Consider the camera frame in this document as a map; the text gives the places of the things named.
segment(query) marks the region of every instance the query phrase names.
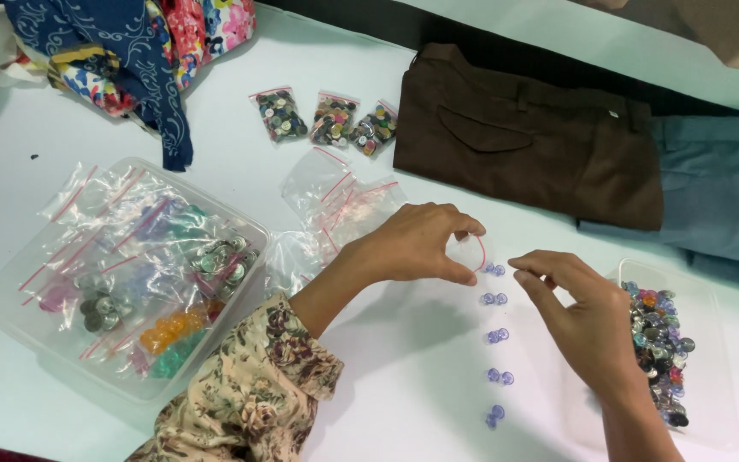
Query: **blue fabric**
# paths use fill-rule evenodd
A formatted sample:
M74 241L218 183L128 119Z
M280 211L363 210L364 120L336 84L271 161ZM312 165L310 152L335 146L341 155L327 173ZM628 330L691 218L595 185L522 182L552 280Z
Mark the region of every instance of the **blue fabric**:
M580 232L663 243L739 261L739 118L654 118L663 224L639 231L580 221Z
M739 261L689 252L689 267L739 284Z
M15 33L48 57L83 44L115 53L120 69L111 79L139 101L136 115L161 133L164 168L185 171L193 160L190 129L144 0L6 0L4 5ZM106 77L98 60L77 66Z

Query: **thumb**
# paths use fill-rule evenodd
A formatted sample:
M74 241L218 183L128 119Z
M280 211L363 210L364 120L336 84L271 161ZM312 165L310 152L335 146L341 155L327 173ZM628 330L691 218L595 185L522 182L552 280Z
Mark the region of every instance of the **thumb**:
M549 286L544 284L538 276L523 269L515 271L515 280L518 281L520 287L526 290L529 299L538 308L549 333L555 335L557 331L560 331L566 323L569 312L561 305Z
M444 257L440 262L436 276L455 284L475 285L478 283L478 278L471 269L449 257Z

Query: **plastic tray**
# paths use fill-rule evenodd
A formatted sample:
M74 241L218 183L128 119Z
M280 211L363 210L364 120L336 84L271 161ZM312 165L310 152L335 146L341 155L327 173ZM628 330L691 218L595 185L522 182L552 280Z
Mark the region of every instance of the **plastic tray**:
M689 426L669 427L677 439L685 439L718 450L739 446L739 424L734 402L732 372L714 291L703 281L687 275L650 267L629 258L607 278L620 284L633 280L641 289L672 290L681 336L697 344L689 353L683 373ZM564 362L564 425L575 440L593 448L606 447L600 406L592 392Z
M221 343L232 328L232 321L236 317L236 310L241 304L239 301L256 285L261 289L253 274L259 274L264 264L263 250L266 249L272 237L268 230L260 223L247 215L213 199L208 193L178 178L176 175L159 168L158 166L135 157L126 158L111 167L114 171L127 171L137 167L147 169L149 173L160 178L164 183L178 189L184 199L198 205L208 215L218 215L230 219L230 225L236 231L250 240L253 248L261 250L262 256L253 264L241 286L233 294L227 306L219 314L208 333L190 355L190 358L179 369L172 379L127 380L119 379L114 373L105 371L94 362L79 360L80 352L92 342L91 338L75 335L66 335L60 339L53 335L58 329L58 320L53 319L56 313L46 313L36 306L36 302L21 306L25 294L17 288L30 277L31 273L44 264L47 254L40 248L42 243L59 238L66 231L66 227L56 223L49 223L34 239L27 244L0 272L0 329L11 337L36 351L60 362L64 367L80 373L88 380L102 386L112 393L134 404L149 404L166 394L172 394L173 386L185 376L192 376L198 371L204 359Z

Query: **white table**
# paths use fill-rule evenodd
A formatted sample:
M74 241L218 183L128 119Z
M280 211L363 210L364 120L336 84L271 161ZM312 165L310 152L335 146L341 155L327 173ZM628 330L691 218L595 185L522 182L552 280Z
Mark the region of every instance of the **white table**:
M313 110L321 88L366 104L396 101L413 52L264 8L258 14L257 38L203 69L200 85L188 92L195 161L184 177L274 231L297 229L277 186L309 146L299 142L273 150L246 95L289 83L304 113ZM600 13L583 8L578 14ZM612 27L622 21L602 16ZM665 83L685 89L695 76L683 80L681 65L664 70ZM107 167L131 155L160 162L161 147L150 135L130 121L110 121L77 99L50 88L0 89L0 269L44 225L35 212L75 162ZM39 157L30 160L31 154ZM392 173L390 152L374 163L357 151L349 155L364 178ZM548 248L577 251L604 274L622 257L685 267L665 247L579 235L562 215L395 174L412 202L452 202L481 219L501 261ZM723 313L739 413L739 288L710 284ZM508 314L460 308L489 286L509 294L503 310ZM501 325L513 335L504 348L476 341ZM487 279L478 289L380 284L354 300L322 342L347 367L335 399L319 408L307 460L605 459L562 430L559 353L508 277ZM498 389L485 383L480 374L496 360L509 364L515 385ZM483 416L495 403L507 408L508 417L490 432ZM0 331L0 447L61 462L120 460L149 437L157 412L128 406L53 364L37 362L33 352ZM689 460L739 461L739 450L719 452L683 441L678 446Z

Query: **floral shirt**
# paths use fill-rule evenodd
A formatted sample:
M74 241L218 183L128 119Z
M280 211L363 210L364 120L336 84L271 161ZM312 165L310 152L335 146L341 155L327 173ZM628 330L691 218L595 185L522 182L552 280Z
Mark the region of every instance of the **floral shirt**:
M343 367L278 293L230 332L127 462L299 460Z

